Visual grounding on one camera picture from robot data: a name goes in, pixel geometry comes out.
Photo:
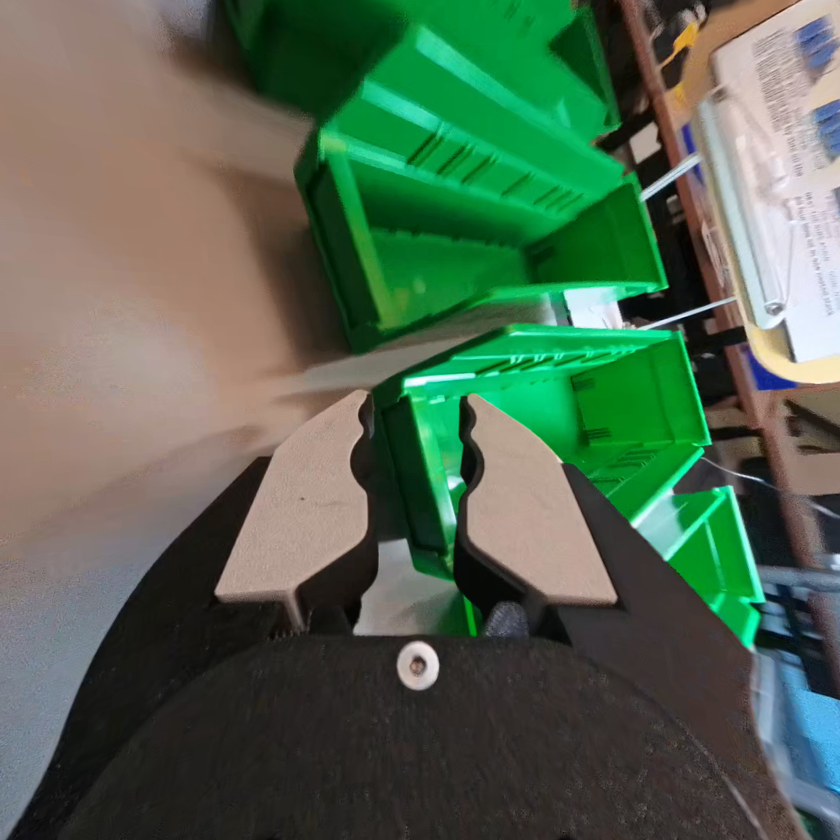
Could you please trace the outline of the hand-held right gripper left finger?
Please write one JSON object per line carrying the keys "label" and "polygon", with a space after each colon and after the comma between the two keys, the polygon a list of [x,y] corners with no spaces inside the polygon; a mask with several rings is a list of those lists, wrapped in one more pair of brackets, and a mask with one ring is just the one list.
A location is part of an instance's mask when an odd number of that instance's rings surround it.
{"label": "hand-held right gripper left finger", "polygon": [[351,631],[375,581],[372,394],[313,416],[271,456],[214,595],[272,604],[286,631]]}

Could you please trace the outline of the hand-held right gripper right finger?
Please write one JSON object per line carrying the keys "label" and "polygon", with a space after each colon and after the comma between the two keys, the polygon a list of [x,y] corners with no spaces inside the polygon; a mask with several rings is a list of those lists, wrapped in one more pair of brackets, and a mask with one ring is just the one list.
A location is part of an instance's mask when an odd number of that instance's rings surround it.
{"label": "hand-held right gripper right finger", "polygon": [[612,607],[616,589],[565,463],[477,394],[460,401],[455,581],[476,606]]}

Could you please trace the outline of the green plastic storage bin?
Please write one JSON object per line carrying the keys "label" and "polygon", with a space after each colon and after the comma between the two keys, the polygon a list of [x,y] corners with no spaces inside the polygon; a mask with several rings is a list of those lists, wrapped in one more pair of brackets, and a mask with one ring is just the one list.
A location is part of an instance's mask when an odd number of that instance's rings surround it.
{"label": "green plastic storage bin", "polygon": [[637,178],[410,25],[295,167],[353,352],[573,289],[667,288]]}
{"label": "green plastic storage bin", "polygon": [[635,527],[710,444],[677,332],[514,325],[393,374],[374,388],[414,568],[451,580],[466,485],[459,407],[475,394],[576,466]]}
{"label": "green plastic storage bin", "polygon": [[587,141],[621,115],[587,2],[224,1],[245,67],[264,96],[325,118],[413,27]]}
{"label": "green plastic storage bin", "polygon": [[753,649],[764,593],[734,489],[668,493],[633,525],[742,645]]}

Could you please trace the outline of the grey desk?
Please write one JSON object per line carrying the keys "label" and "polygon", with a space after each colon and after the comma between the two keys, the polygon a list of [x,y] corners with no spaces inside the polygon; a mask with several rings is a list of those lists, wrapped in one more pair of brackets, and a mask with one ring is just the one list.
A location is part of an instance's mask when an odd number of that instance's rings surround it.
{"label": "grey desk", "polygon": [[473,338],[352,356],[220,2],[2,2],[2,838],[111,625],[258,456]]}

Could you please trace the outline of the blue plastic bin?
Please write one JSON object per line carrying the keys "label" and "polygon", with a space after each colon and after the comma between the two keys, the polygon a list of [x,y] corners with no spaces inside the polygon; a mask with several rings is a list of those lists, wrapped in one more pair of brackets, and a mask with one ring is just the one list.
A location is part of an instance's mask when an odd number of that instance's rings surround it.
{"label": "blue plastic bin", "polygon": [[745,343],[740,348],[744,363],[749,368],[754,388],[760,392],[773,392],[786,389],[786,380],[771,373],[757,361],[749,346]]}

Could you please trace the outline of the instruction sheet on stand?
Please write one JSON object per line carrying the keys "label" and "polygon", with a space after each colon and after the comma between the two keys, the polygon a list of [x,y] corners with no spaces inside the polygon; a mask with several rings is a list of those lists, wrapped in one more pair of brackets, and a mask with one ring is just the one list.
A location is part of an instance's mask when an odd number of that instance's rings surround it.
{"label": "instruction sheet on stand", "polygon": [[[699,147],[694,122],[697,105],[718,84],[711,67],[714,53],[751,28],[761,25],[777,13],[798,2],[738,2],[714,12],[691,50],[684,82],[690,105],[690,127]],[[769,371],[802,384],[825,384],[838,381],[838,355],[807,363],[795,363],[789,355],[784,331],[778,339],[748,342],[755,358]]]}

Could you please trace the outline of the printed instruction sheet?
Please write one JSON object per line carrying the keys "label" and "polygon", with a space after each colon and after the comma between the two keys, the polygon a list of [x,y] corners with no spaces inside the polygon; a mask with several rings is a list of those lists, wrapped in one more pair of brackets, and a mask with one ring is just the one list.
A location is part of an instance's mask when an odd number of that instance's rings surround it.
{"label": "printed instruction sheet", "polygon": [[838,2],[798,2],[720,47],[711,67],[733,87],[773,141],[780,162],[749,188],[784,177],[779,189],[796,222],[794,241],[781,210],[759,207],[774,274],[788,303],[783,331],[795,363],[838,355]]}

